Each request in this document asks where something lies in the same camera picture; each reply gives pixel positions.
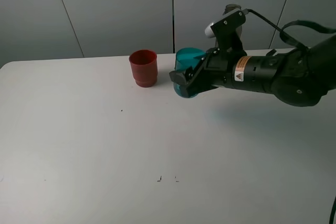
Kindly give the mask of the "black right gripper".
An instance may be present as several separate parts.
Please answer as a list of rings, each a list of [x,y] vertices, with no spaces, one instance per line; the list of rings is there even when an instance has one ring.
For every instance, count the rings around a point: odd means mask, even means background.
[[[233,66],[237,61],[246,56],[246,51],[221,51],[219,48],[211,48],[206,53],[194,56],[195,60],[203,60],[200,63],[198,78],[196,85],[199,88],[199,93],[210,91],[219,87],[232,86]],[[173,70],[169,73],[170,79],[173,82],[173,88],[180,97],[193,97],[188,93],[187,79],[184,70]]]

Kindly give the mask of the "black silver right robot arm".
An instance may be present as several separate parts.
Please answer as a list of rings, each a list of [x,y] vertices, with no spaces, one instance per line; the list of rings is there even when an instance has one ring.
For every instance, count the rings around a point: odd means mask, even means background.
[[[212,48],[197,60],[194,67],[170,72],[185,98],[225,87],[272,94],[288,105],[307,107],[335,89],[334,36],[307,50],[266,56]]]

